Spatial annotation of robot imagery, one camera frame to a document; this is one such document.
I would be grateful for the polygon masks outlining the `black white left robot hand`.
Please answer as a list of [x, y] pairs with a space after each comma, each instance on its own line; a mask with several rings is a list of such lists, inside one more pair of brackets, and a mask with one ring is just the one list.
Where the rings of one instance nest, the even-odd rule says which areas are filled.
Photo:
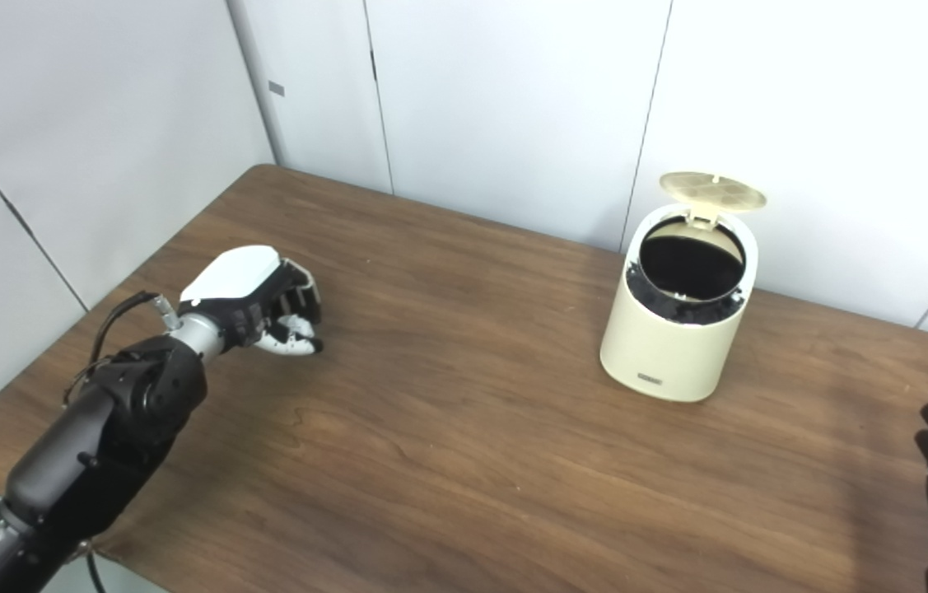
[[321, 300], [313, 274], [271, 246], [242, 246], [218, 255], [185, 287], [181, 326], [170, 336], [205, 362], [233, 348], [277, 356], [322, 352], [315, 326]]

